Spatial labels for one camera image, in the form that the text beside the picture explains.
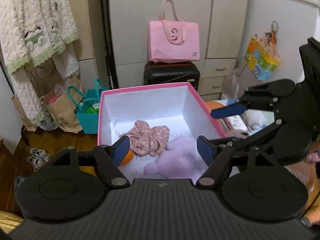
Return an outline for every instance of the pink box rim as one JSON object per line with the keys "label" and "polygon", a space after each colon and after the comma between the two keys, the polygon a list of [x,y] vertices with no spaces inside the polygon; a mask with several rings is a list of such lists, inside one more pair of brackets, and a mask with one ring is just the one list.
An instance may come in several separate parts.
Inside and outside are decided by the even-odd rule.
{"label": "pink box rim", "polygon": [[[225,138],[226,135],[222,128],[220,127],[219,123],[213,119],[210,116],[210,110],[207,108],[205,105],[204,101],[198,94],[198,92],[194,89],[194,87],[189,83],[189,82],[180,82],[180,83],[167,83],[167,84],[157,84],[157,85],[146,85],[146,86],[138,86],[138,87],[129,87],[129,88],[120,88],[120,89],[113,89],[113,90],[106,90],[102,91],[101,93],[101,98],[100,98],[100,105],[102,106],[104,103],[104,98],[105,96],[108,95],[114,95],[114,94],[119,94],[119,93],[128,93],[128,92],[137,92],[137,91],[145,91],[145,90],[152,90],[152,89],[161,89],[161,88],[174,88],[174,87],[184,87],[186,86],[188,90],[191,92],[193,97],[196,99],[204,113],[207,115],[209,120],[211,121],[211,124],[214,126],[216,129],[217,133],[221,138]],[[99,111],[99,118],[98,118],[98,145],[101,144],[101,117],[102,117],[102,112],[103,112],[104,107],[100,108]]]}

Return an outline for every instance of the white wardrobe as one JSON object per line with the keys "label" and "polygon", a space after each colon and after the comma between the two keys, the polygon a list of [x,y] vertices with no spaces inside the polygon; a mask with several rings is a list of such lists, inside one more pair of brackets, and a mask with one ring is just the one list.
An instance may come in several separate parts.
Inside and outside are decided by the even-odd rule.
{"label": "white wardrobe", "polygon": [[[163,0],[109,0],[119,87],[143,85],[148,62],[148,23],[158,20]],[[248,0],[173,0],[180,20],[197,22],[201,73],[199,93],[217,99],[239,52]],[[170,4],[166,19],[173,20]]]}

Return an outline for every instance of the pink floral fabric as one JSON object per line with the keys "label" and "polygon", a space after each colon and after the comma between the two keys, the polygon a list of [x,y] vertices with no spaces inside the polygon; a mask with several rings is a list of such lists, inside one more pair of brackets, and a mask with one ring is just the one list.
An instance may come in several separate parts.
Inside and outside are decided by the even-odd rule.
{"label": "pink floral fabric", "polygon": [[158,155],[165,151],[170,130],[167,126],[155,126],[150,128],[145,121],[138,120],[134,127],[127,133],[130,139],[130,150],[139,155],[149,153],[151,156]]}

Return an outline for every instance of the pink tote bag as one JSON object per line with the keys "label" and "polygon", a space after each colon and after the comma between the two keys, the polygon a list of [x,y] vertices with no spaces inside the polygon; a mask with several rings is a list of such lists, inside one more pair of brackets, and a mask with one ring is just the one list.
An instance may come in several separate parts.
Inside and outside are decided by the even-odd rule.
{"label": "pink tote bag", "polygon": [[[172,4],[175,21],[165,20],[167,1]],[[162,2],[162,12],[160,21],[149,22],[149,60],[155,63],[200,60],[199,25],[179,21],[173,0]]]}

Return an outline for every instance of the black pole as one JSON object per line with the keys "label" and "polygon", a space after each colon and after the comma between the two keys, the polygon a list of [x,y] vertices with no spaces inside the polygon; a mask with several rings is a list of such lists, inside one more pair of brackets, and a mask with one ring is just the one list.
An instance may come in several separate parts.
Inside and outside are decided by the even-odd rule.
{"label": "black pole", "polygon": [[106,8],[105,8],[106,15],[105,15],[105,10],[104,10],[103,0],[100,0],[100,3],[101,3],[103,34],[104,34],[104,39],[105,39],[105,50],[107,52],[106,62],[107,62],[108,76],[110,76],[109,74],[111,74],[113,88],[118,89],[119,83],[118,83],[115,57],[113,54],[113,46],[112,46],[109,0],[106,0]]}

